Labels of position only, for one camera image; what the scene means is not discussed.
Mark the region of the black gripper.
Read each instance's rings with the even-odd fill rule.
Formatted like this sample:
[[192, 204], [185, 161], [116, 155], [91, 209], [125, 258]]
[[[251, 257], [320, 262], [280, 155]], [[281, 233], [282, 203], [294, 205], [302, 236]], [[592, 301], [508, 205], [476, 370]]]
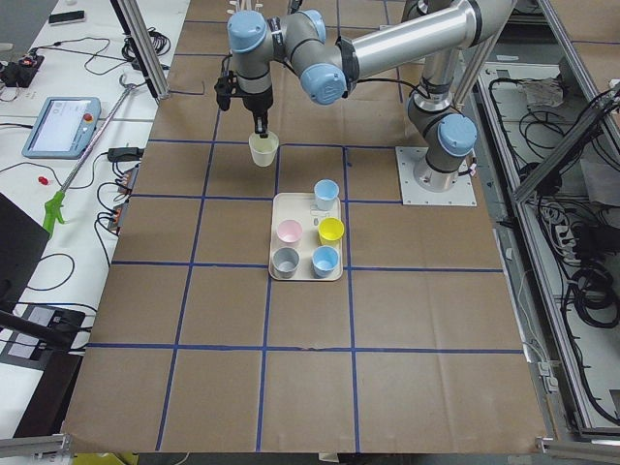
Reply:
[[268, 137], [268, 110], [272, 106], [272, 80], [270, 71], [258, 77], [245, 77], [236, 73], [243, 105], [253, 111], [254, 133], [261, 139]]

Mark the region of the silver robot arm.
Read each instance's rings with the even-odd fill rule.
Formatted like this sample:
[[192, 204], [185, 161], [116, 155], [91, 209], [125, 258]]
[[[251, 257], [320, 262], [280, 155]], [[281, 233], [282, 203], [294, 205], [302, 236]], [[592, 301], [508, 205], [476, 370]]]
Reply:
[[473, 121], [456, 110], [451, 86], [458, 54], [491, 49], [513, 8], [512, 1], [409, 1], [400, 23], [356, 39], [340, 37], [332, 46], [316, 10], [292, 4], [287, 15], [272, 18], [240, 10], [227, 23], [231, 64], [214, 86], [217, 104], [226, 111], [233, 98], [241, 99], [253, 115], [255, 135], [265, 139], [271, 63], [289, 65], [310, 100], [327, 106], [369, 78], [422, 59], [407, 112], [428, 148], [414, 177], [427, 191], [446, 192], [478, 138]]

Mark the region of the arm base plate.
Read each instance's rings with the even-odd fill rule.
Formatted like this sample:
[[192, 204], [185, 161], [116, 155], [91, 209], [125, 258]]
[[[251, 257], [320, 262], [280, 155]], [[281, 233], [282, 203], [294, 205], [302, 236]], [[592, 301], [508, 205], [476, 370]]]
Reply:
[[426, 147], [395, 148], [402, 203], [475, 207], [477, 200], [466, 161], [453, 173], [440, 173], [427, 164], [426, 152]]

